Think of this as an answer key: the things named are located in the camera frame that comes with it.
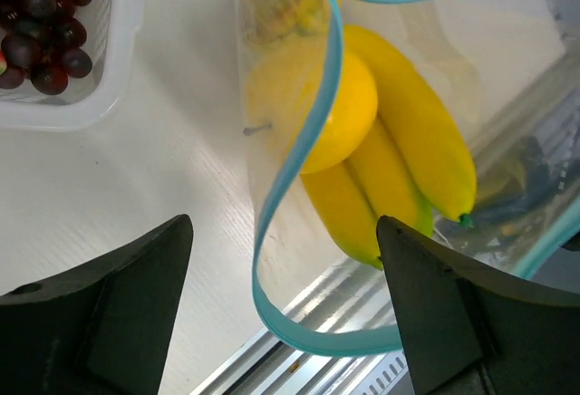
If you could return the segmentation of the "yellow pear toy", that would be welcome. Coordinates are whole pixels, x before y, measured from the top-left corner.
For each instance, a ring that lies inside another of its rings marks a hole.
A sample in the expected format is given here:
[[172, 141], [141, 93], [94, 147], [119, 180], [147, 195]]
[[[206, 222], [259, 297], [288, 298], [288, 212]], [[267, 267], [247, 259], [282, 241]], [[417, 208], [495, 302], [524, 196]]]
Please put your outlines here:
[[245, 41], [266, 47], [326, 32], [330, 8], [324, 0], [239, 0], [239, 16]]

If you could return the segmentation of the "clear zip bag teal zipper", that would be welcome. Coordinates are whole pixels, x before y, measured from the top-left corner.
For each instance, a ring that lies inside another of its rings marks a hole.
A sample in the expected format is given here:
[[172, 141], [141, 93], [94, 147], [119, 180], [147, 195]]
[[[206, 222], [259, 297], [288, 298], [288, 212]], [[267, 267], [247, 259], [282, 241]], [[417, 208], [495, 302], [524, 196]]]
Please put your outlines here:
[[[344, 28], [364, 27], [393, 45], [442, 101], [472, 156], [477, 195], [471, 227], [433, 214], [427, 236], [510, 274], [532, 277], [579, 231], [579, 0], [324, 0], [327, 31], [266, 47], [237, 36], [248, 175], [255, 213], [252, 294], [270, 330], [274, 312], [343, 261], [300, 170], [338, 91]], [[285, 159], [249, 126], [247, 76], [282, 44], [325, 41], [323, 79]]]

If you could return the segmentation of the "yellow banana toy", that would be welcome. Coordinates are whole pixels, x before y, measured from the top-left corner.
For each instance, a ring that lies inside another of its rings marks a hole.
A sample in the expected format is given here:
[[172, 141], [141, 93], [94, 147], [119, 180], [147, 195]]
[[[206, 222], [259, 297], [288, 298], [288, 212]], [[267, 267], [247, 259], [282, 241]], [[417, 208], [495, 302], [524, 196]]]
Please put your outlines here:
[[396, 217], [425, 236], [433, 232], [434, 210], [471, 227], [477, 176], [454, 120], [412, 63], [364, 27], [345, 26], [344, 39], [374, 77], [378, 117], [346, 161], [301, 180], [336, 245], [382, 269], [379, 217]]

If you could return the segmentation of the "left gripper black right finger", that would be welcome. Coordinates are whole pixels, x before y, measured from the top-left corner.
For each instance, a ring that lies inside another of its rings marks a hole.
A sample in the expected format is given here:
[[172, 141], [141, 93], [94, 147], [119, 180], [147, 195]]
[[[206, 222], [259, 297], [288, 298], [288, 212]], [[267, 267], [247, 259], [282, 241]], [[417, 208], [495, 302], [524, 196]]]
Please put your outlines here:
[[578, 294], [499, 271], [393, 217], [376, 233], [416, 393], [578, 393]]

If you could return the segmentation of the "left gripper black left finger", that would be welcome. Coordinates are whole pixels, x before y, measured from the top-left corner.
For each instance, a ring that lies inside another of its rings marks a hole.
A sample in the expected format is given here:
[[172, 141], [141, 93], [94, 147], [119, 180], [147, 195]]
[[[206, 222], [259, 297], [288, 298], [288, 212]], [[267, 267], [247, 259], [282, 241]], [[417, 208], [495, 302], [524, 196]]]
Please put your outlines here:
[[1, 297], [4, 394], [156, 394], [194, 230], [182, 214]]

